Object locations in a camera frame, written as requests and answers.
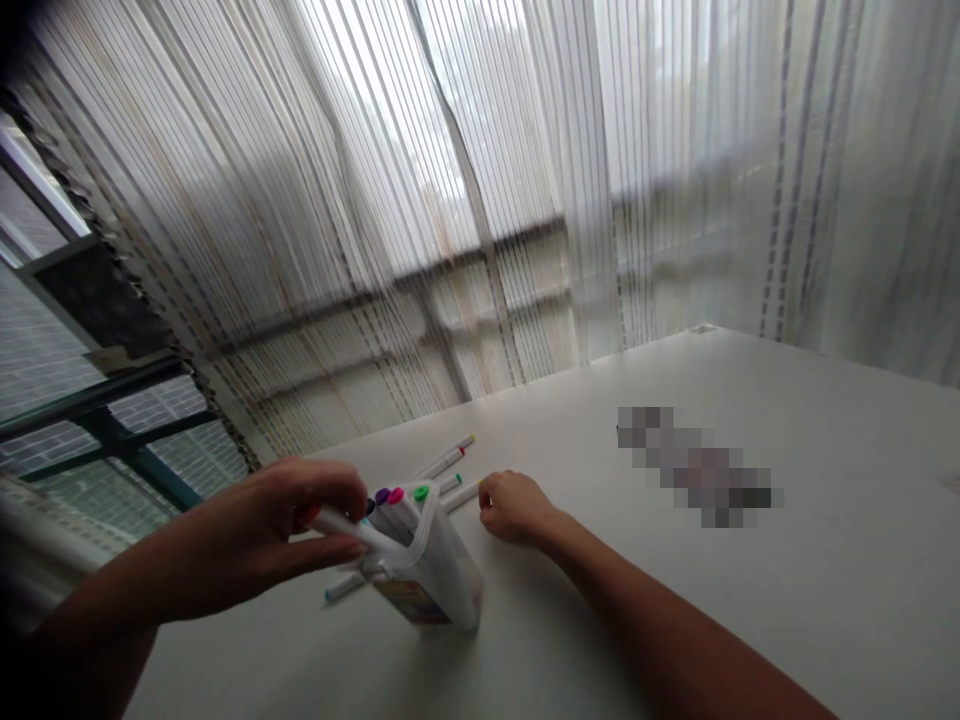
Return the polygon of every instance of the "table surface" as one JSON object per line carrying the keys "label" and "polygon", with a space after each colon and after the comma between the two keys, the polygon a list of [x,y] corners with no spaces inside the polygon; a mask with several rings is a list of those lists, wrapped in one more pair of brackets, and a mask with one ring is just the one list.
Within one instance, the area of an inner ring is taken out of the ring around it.
{"label": "table surface", "polygon": [[[771,469],[784,506],[704,529],[617,448],[620,406],[671,406]],[[330,448],[368,486],[463,435],[842,717],[960,708],[960,392],[716,329],[687,332]],[[452,514],[484,576],[476,636],[424,638],[326,570],[165,626],[130,717],[637,717],[642,695],[572,585]]]}

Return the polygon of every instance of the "finger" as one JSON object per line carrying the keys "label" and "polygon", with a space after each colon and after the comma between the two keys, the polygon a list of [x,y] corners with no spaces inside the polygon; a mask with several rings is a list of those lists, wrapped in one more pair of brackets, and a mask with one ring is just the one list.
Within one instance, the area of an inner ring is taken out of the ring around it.
{"label": "finger", "polygon": [[297,526],[294,532],[303,532],[307,526],[312,523],[317,515],[320,514],[320,503],[311,502],[302,508],[297,508],[294,513],[294,524]]}
{"label": "finger", "polygon": [[326,535],[280,545],[276,551],[273,571],[277,582],[283,582],[304,573],[356,560],[366,552],[366,548],[349,535]]}
{"label": "finger", "polygon": [[367,488],[353,465],[296,458],[277,468],[274,474],[277,477],[271,485],[279,493],[277,499],[287,507],[329,503],[356,522],[367,512]]}
{"label": "finger", "polygon": [[480,509],[491,507],[493,501],[490,498],[490,492],[496,488],[496,473],[490,473],[483,480],[480,481],[479,491],[477,492],[477,497],[480,499]]}

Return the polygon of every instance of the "string curtain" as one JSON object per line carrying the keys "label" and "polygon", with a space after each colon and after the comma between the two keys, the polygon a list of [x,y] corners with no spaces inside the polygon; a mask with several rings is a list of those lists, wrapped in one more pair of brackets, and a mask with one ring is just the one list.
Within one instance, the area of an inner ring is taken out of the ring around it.
{"label": "string curtain", "polygon": [[66,0],[13,89],[269,462],[701,323],[960,385],[958,15]]}

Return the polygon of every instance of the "marker box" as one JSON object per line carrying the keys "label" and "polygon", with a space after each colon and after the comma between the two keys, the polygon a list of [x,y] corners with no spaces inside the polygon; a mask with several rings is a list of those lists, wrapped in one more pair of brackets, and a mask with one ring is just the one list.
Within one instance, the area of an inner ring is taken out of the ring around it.
{"label": "marker box", "polygon": [[[367,582],[408,621],[428,633],[473,633],[480,624],[483,579],[429,486],[409,547],[371,552],[360,563]],[[424,483],[401,485],[412,495]]]}

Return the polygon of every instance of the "marker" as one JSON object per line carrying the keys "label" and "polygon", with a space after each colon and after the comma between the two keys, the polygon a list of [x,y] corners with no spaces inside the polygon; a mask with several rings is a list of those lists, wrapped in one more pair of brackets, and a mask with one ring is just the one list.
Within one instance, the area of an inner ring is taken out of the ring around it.
{"label": "marker", "polygon": [[390,493],[387,504],[393,508],[393,512],[410,532],[410,535],[416,535],[417,526],[420,525],[420,513],[417,512],[417,506],[413,504],[413,500],[403,492],[403,488],[397,488]]}
{"label": "marker", "polygon": [[343,597],[351,590],[356,590],[361,585],[364,585],[366,580],[363,579],[363,575],[358,572],[352,572],[347,575],[342,580],[338,580],[333,585],[328,587],[323,591],[323,598],[327,602],[333,602],[338,598]]}
{"label": "marker", "polygon": [[403,545],[391,540],[381,532],[377,532],[370,525],[350,522],[342,513],[324,505],[320,508],[317,517],[310,523],[310,527],[324,535],[340,533],[352,535],[371,550],[378,552],[400,552]]}
{"label": "marker", "polygon": [[453,450],[448,450],[443,455],[438,457],[432,463],[427,465],[423,470],[421,470],[417,477],[425,478],[427,480],[433,480],[437,475],[442,473],[448,467],[453,465],[457,460],[462,458],[464,455],[463,448],[453,448]]}
{"label": "marker", "polygon": [[465,447],[467,447],[467,446],[469,446],[469,445],[473,445],[473,443],[475,443],[476,440],[477,440],[477,438],[474,437],[473,433],[470,433],[470,434],[467,435],[465,438],[463,438],[460,442],[457,443],[457,447],[458,447],[458,448],[465,448]]}
{"label": "marker", "polygon": [[[377,505],[377,512],[382,513],[387,521],[393,525],[395,536],[400,540],[400,542],[404,545],[409,545],[412,533],[407,530],[407,524],[397,516],[396,508],[390,504],[390,498],[393,497],[393,493],[395,493],[398,489],[399,488],[396,490],[391,490],[385,501]],[[378,492],[377,501],[379,502],[379,500],[380,493]]]}
{"label": "marker", "polygon": [[423,506],[427,502],[427,495],[429,494],[430,487],[428,485],[421,485],[413,491],[413,501],[417,504],[417,510],[421,515],[423,514]]}
{"label": "marker", "polygon": [[463,505],[467,500],[474,497],[478,492],[480,492],[480,482],[470,483],[469,485],[464,485],[459,490],[454,490],[452,493],[448,493],[440,500],[440,506],[450,512],[455,508]]}
{"label": "marker", "polygon": [[392,517],[383,510],[383,506],[390,497],[390,488],[377,490],[377,494],[373,497],[375,498],[374,505],[376,505],[376,509],[373,511],[373,515],[370,516],[370,524],[387,537],[399,543],[406,542],[409,538],[406,527],[397,527],[397,523],[393,522]]}
{"label": "marker", "polygon": [[454,473],[450,477],[444,478],[437,483],[440,488],[440,494],[445,493],[447,490],[453,490],[458,485],[463,484],[463,478],[460,477],[460,473]]}

